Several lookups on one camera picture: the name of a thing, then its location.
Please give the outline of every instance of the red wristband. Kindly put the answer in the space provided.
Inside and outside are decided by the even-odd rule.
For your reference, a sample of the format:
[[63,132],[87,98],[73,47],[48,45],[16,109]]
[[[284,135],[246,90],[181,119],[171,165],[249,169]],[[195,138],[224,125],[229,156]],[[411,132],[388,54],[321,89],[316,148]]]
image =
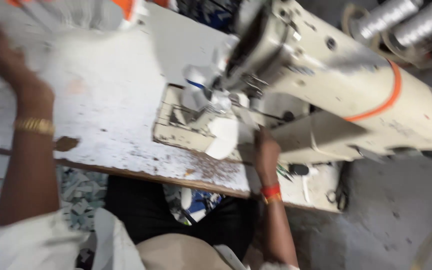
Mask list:
[[281,189],[279,187],[279,183],[271,185],[271,186],[263,186],[261,187],[261,194],[265,198],[269,198],[275,194],[281,193]]

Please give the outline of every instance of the shirt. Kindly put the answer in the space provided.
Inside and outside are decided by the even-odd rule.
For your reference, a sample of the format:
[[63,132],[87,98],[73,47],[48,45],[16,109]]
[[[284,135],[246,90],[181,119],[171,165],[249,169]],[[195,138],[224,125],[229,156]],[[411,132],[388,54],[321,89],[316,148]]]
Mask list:
[[[95,250],[92,270],[246,270],[225,245],[210,246],[182,234],[165,234],[135,245],[124,224],[100,208],[95,236],[70,230],[57,211],[0,227],[0,270],[74,270],[82,248]],[[260,270],[298,270],[264,263]]]

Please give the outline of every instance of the industrial sewing machine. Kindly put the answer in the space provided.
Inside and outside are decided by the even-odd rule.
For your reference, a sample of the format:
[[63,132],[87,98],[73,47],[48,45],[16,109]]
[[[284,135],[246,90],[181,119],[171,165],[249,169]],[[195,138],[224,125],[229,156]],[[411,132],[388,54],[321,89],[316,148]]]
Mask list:
[[188,66],[187,85],[168,86],[154,140],[204,152],[217,137],[208,124],[233,119],[246,125],[226,159],[250,163],[249,115],[271,129],[282,164],[431,153],[432,87],[395,63],[432,66],[432,3],[418,13],[421,4],[349,5],[343,33],[297,1],[262,3],[210,65]]

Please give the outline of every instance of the white fabric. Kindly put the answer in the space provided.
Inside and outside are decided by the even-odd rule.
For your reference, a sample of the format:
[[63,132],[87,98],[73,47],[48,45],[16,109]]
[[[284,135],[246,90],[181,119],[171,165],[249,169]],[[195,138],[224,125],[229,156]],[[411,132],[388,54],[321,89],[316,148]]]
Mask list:
[[[145,270],[124,224],[105,209],[94,215],[97,237],[93,270]],[[42,215],[0,227],[0,270],[74,270],[75,260],[89,234],[69,230],[63,212]],[[215,249],[235,270],[243,270],[227,246]],[[298,270],[265,263],[260,270]]]

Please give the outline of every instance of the white table surface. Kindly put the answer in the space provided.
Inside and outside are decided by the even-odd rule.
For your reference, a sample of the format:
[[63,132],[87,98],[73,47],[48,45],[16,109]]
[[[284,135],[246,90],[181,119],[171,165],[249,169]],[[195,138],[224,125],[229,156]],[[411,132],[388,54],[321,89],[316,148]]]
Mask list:
[[[186,64],[206,65],[225,37],[168,9],[149,4],[143,25],[115,34],[77,31],[57,39],[41,74],[56,94],[55,151],[62,164],[236,196],[259,188],[252,167],[153,142],[152,128],[167,83],[182,85]],[[0,152],[11,149],[15,100],[0,90]],[[287,203],[308,206],[301,185],[283,188]],[[317,208],[331,208],[324,204]]]

